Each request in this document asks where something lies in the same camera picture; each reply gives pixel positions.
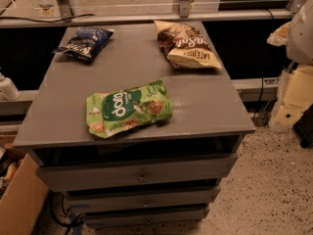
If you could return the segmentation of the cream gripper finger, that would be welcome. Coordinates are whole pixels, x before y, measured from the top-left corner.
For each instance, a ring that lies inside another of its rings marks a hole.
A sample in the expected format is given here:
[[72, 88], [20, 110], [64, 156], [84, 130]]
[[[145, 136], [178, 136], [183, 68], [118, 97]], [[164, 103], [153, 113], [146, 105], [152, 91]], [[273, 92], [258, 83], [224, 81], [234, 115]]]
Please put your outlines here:
[[298, 65], [292, 72], [283, 71], [273, 120], [279, 126], [292, 127], [313, 105], [313, 67]]

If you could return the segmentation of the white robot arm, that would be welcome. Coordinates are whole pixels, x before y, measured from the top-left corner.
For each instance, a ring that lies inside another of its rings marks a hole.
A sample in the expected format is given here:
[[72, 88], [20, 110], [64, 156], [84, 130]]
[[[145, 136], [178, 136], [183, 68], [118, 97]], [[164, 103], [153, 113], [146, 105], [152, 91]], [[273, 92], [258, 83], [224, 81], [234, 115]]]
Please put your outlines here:
[[287, 37], [287, 56], [297, 63], [283, 71], [271, 123], [291, 128], [313, 104], [313, 0], [306, 0], [291, 20]]

